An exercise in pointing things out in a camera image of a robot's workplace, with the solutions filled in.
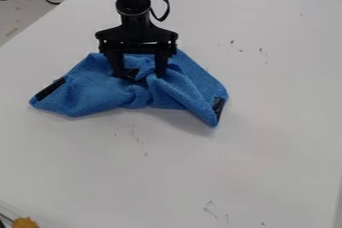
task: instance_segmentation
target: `floor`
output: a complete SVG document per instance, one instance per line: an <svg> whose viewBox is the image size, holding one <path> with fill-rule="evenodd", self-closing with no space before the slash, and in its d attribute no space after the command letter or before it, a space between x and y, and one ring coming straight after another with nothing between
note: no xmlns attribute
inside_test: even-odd
<svg viewBox="0 0 342 228"><path fill-rule="evenodd" d="M0 46L55 7L45 0L0 1Z"/></svg>

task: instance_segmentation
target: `black tag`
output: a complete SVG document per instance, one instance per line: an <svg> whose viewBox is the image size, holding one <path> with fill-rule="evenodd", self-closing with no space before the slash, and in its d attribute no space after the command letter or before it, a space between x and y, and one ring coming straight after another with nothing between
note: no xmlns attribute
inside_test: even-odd
<svg viewBox="0 0 342 228"><path fill-rule="evenodd" d="M36 94L36 98L38 99L38 101L42 101L45 97L50 95L52 92L54 92L60 86L62 86L64 83L65 83L65 79L63 77L56 80L50 86L48 86L47 88L43 89L38 94Z"/></svg>
<svg viewBox="0 0 342 228"><path fill-rule="evenodd" d="M220 120L221 113L222 113L222 110L223 110L225 103L226 103L226 100L224 100L223 98L215 97L213 110L216 114L217 120Z"/></svg>

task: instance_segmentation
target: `stain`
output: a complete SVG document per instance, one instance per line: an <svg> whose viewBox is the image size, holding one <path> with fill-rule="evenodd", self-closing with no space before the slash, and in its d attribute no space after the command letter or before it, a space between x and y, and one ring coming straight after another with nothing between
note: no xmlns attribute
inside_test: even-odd
<svg viewBox="0 0 342 228"><path fill-rule="evenodd" d="M215 214L214 210L210 209L210 208L215 208L215 207L216 207L215 203L211 200L207 204L205 204L205 207L203 208L203 210L207 212L209 215L212 215L215 219L218 219L218 216Z"/></svg>
<svg viewBox="0 0 342 228"><path fill-rule="evenodd" d="M230 222L229 222L229 214L225 214L224 217L226 218L226 223L227 223L228 225L230 225Z"/></svg>
<svg viewBox="0 0 342 228"><path fill-rule="evenodd" d="M134 131L134 129L135 129L135 124L133 124L133 125L132 125L132 129L131 129L131 136L134 136L134 134L135 134L135 131Z"/></svg>
<svg viewBox="0 0 342 228"><path fill-rule="evenodd" d="M218 219L217 215L215 215L215 213L209 210L207 207L204 207L203 210L208 214L212 215L213 217L215 217L215 219Z"/></svg>
<svg viewBox="0 0 342 228"><path fill-rule="evenodd" d="M148 152L148 149L147 149L147 147L145 147L145 143L144 143L144 141L141 141L141 148L142 148L142 150L143 150L143 152L144 152L144 156L148 156L148 154L149 154L149 152Z"/></svg>
<svg viewBox="0 0 342 228"><path fill-rule="evenodd" d="M10 30L8 33L6 33L6 37L10 37L12 36L16 31L18 31L19 28L18 27L15 27L13 28L12 30Z"/></svg>

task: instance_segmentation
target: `blue cloth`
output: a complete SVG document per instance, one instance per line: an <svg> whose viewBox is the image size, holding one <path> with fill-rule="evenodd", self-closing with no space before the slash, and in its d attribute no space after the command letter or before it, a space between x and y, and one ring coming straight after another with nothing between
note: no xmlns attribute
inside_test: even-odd
<svg viewBox="0 0 342 228"><path fill-rule="evenodd" d="M155 62L151 55L126 55L124 58L126 68L139 69L133 81L113 77L105 56L89 54L63 77L63 83L58 82L60 85L50 88L51 92L43 98L37 94L30 104L70 117L116 107L187 109L210 126L218 124L219 115L213 106L217 99L225 102L228 93L185 53L178 50L177 55L169 59L162 79L154 73Z"/></svg>

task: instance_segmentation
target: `white table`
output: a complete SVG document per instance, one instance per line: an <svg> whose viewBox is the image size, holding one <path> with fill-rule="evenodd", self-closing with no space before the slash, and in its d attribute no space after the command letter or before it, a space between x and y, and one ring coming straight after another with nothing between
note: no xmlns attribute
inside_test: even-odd
<svg viewBox="0 0 342 228"><path fill-rule="evenodd" d="M29 107L119 23L114 0L67 0L0 50L0 199L49 228L331 227L341 0L171 3L162 26L230 92L220 126L184 111Z"/></svg>

